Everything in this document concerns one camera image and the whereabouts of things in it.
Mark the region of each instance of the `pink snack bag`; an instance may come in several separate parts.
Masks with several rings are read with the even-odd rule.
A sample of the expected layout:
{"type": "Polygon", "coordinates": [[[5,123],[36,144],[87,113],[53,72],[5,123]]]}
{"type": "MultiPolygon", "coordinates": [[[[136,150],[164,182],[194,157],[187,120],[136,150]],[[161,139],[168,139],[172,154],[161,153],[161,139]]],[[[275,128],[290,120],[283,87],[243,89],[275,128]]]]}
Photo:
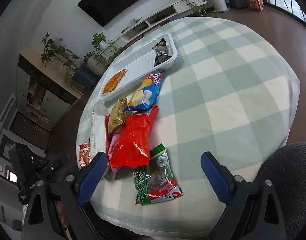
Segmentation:
{"type": "MultiPolygon", "coordinates": [[[[114,146],[118,142],[118,139],[120,138],[120,132],[122,131],[122,129],[123,129],[123,125],[120,125],[113,133],[110,148],[108,150],[109,160],[111,160],[111,158],[112,158],[114,146]]],[[[120,169],[120,167],[119,168],[111,167],[111,169],[112,169],[112,172],[113,172],[113,179],[115,179],[116,173],[120,169]]]]}

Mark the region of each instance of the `screw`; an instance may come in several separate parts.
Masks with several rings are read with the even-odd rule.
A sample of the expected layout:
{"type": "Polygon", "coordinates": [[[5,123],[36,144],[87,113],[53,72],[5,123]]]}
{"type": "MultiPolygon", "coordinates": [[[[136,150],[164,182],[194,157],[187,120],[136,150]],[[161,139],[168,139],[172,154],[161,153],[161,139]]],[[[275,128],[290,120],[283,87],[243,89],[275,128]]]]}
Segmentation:
{"type": "Polygon", "coordinates": [[[67,182],[70,182],[70,181],[72,181],[74,179],[74,176],[73,175],[68,175],[67,177],[66,177],[66,181],[67,182]]]}
{"type": "Polygon", "coordinates": [[[39,180],[38,182],[37,182],[37,187],[40,187],[40,186],[42,186],[44,184],[44,182],[42,181],[42,180],[39,180]]]}
{"type": "Polygon", "coordinates": [[[272,186],[273,185],[272,181],[270,181],[269,179],[267,179],[265,181],[265,184],[268,185],[268,186],[272,186]]]}
{"type": "Polygon", "coordinates": [[[243,177],[240,176],[240,175],[234,176],[234,179],[235,179],[237,182],[242,182],[242,181],[243,181],[243,177]]]}

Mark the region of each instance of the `checkered tablecloth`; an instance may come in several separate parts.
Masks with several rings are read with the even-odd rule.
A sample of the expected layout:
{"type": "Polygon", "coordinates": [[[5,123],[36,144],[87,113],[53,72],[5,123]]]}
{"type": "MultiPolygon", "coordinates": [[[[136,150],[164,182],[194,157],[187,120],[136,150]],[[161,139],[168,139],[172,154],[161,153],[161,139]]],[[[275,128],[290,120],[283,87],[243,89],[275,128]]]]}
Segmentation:
{"type": "MultiPolygon", "coordinates": [[[[150,147],[166,147],[184,195],[172,201],[135,205],[132,170],[98,184],[91,203],[115,225],[155,237],[205,237],[224,210],[206,179],[200,157],[210,151],[233,173],[252,180],[261,163],[284,145],[292,125],[300,82],[279,53],[248,27],[217,18],[184,18],[145,36],[142,44],[170,33],[178,57],[165,73],[150,147]]],[[[80,119],[76,150],[90,136],[91,113],[101,83],[80,119]]],[[[105,103],[110,109],[112,102],[105,103]]]]}

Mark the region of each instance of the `blue gripper pad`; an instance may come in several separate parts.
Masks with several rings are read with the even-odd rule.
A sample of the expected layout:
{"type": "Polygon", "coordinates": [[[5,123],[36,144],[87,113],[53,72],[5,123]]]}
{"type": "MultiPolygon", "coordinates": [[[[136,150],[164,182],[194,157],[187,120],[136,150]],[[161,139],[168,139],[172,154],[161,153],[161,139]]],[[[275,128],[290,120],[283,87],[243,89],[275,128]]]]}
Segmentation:
{"type": "Polygon", "coordinates": [[[228,206],[231,203],[231,190],[225,178],[218,170],[220,164],[210,152],[204,152],[201,156],[201,167],[207,179],[209,180],[218,200],[228,206]]]}
{"type": "Polygon", "coordinates": [[[96,160],[96,156],[89,164],[92,165],[92,168],[89,170],[88,174],[85,176],[84,180],[78,188],[78,203],[82,206],[84,203],[88,202],[93,195],[94,190],[96,189],[98,182],[102,178],[106,168],[107,168],[107,156],[105,153],[101,154],[100,158],[96,160]]]}

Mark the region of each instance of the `white plastic tray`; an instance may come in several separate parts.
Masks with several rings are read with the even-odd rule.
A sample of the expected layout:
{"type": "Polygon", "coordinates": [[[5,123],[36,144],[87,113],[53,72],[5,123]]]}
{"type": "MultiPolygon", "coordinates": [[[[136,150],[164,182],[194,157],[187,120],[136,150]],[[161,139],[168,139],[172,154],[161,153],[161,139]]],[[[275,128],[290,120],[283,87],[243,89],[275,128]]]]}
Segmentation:
{"type": "Polygon", "coordinates": [[[169,33],[165,33],[149,43],[144,44],[138,50],[132,52],[119,62],[115,64],[113,63],[113,65],[109,66],[104,74],[104,81],[97,96],[97,100],[110,101],[113,98],[124,94],[136,85],[140,86],[141,81],[143,81],[148,74],[160,73],[172,67],[176,57],[177,49],[174,45],[172,36],[169,33]],[[166,41],[166,52],[167,54],[171,55],[171,58],[154,67],[156,53],[152,47],[160,42],[162,38],[164,38],[166,41]],[[117,85],[115,90],[110,93],[102,94],[106,83],[112,76],[122,69],[127,69],[127,72],[120,80],[120,83],[117,85]]]}

